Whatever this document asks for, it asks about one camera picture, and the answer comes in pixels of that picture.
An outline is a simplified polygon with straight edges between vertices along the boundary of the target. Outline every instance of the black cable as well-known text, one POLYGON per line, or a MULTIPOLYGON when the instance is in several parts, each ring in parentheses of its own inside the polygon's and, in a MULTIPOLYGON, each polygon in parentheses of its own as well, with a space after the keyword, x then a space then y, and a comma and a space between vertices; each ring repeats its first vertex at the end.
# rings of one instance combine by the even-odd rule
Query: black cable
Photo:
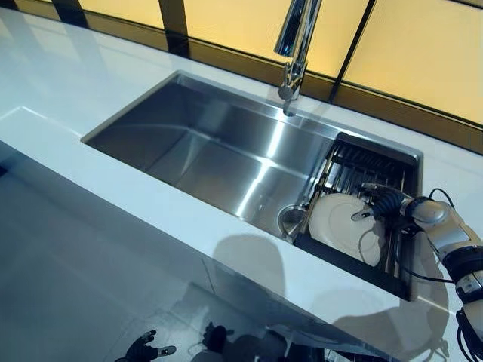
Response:
POLYGON ((448 200, 448 202, 450 203, 451 207, 452 207, 452 208, 454 208, 454 209, 456 210, 456 207, 454 207, 453 200, 451 200, 450 195, 448 195, 448 194, 446 193, 446 191, 445 191, 445 190, 440 189, 439 187, 434 188, 434 189, 433 189, 433 190, 432 190, 432 191, 429 193, 429 198, 432 198, 432 194, 434 194, 434 193, 435 193, 435 191, 440 191, 440 192, 441 192, 441 193, 442 193, 442 194, 443 194, 443 195, 444 195, 444 196, 447 198, 447 200, 448 200))
POLYGON ((461 353, 463 353, 463 355, 465 356, 468 362, 478 362, 476 360, 474 361, 471 358, 469 358, 469 355, 466 353, 465 348, 463 347, 463 343, 461 342, 461 333, 462 333, 461 327, 458 327, 458 331, 456 332, 456 337, 458 339, 458 345, 460 346, 461 353))
POLYGON ((394 260, 399 264, 399 268, 401 268, 402 270, 404 270, 408 274, 411 274, 412 276, 419 278, 419 279, 423 279, 425 281, 438 281, 439 283, 452 283, 452 284, 454 284, 454 282, 451 279, 440 279, 440 278, 427 277, 425 275, 417 274, 415 271, 412 271, 409 268, 407 268, 406 266, 402 265, 401 261, 398 258, 398 254, 396 253, 396 247, 397 246, 395 245, 395 247, 392 250, 392 252, 394 253, 394 260))

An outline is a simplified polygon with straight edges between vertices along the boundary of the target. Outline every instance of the white countertop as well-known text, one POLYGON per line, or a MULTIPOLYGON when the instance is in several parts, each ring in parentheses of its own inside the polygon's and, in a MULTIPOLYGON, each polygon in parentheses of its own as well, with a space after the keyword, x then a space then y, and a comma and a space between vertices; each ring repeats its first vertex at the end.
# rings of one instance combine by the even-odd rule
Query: white countertop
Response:
MULTIPOLYGON (((402 301, 80 142, 177 70, 280 103, 276 88, 267 84, 0 8, 0 140, 388 354, 423 359, 427 349, 437 348, 443 338, 448 341, 450 359, 459 360, 454 313, 461 303, 454 286, 415 281, 418 297, 402 301), (220 242, 239 235, 262 238, 273 246, 283 267, 283 287, 274 282, 280 276, 271 272, 269 262, 251 262, 251 252, 256 250, 217 253, 220 242)), ((466 223, 483 235, 482 156, 307 97, 300 97, 298 108, 315 119, 326 118, 419 149, 424 154, 423 193, 434 187, 445 189, 466 223)), ((425 266, 428 263, 435 264, 431 254, 423 260, 425 266)))

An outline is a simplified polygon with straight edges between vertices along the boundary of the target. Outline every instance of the dish rack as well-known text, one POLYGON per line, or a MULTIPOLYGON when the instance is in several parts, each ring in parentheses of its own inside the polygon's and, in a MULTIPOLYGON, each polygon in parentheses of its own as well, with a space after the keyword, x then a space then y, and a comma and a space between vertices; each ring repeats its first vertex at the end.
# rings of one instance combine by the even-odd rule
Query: dish rack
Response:
POLYGON ((314 240, 308 224, 316 201, 327 194, 342 192, 372 204, 372 197, 361 192, 362 183, 380 183, 416 196, 419 192, 418 160, 380 144, 340 133, 319 175, 312 187, 312 196, 304 205, 306 212, 293 244, 400 298, 410 300, 411 276, 399 268, 396 258, 404 266, 412 266, 414 238, 404 235, 396 227, 395 220, 384 220, 386 243, 381 249, 380 261, 374 267, 314 240))

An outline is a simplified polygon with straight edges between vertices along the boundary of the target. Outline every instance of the chrome faucet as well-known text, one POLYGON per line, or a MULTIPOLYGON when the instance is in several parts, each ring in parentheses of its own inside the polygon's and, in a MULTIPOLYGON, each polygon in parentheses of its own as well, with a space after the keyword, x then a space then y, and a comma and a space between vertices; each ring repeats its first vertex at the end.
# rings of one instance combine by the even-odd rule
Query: chrome faucet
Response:
POLYGON ((285 101, 284 111, 296 100, 307 67, 307 52, 322 0, 292 0, 274 51, 291 57, 285 63, 284 79, 278 95, 285 101))

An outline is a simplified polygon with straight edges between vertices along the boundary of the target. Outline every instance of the plate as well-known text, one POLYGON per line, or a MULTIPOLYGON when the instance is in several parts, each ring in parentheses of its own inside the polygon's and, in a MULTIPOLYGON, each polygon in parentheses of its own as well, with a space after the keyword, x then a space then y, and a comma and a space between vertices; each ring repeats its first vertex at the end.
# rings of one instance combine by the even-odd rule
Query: plate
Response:
POLYGON ((312 238, 368 265, 380 261, 384 227, 372 216, 352 221, 351 216, 367 208, 363 200, 346 194, 329 194, 317 200, 309 219, 312 238))

